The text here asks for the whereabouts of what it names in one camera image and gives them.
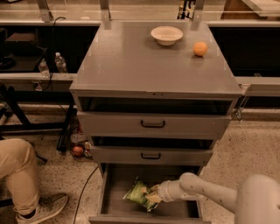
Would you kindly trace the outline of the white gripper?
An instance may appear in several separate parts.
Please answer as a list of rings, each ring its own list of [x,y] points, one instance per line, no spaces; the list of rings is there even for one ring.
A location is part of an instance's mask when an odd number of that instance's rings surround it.
[[[150,190],[152,193],[146,194],[145,198],[151,203],[186,200],[186,192],[181,188],[179,180],[167,180],[162,184],[156,184],[150,187]]]

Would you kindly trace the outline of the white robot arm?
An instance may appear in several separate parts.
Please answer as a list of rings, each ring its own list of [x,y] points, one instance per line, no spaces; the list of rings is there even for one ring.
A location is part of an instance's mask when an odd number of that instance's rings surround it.
[[[248,176],[237,190],[216,185],[190,172],[156,185],[150,202],[194,200],[204,196],[234,214],[234,224],[280,224],[280,184],[262,174]]]

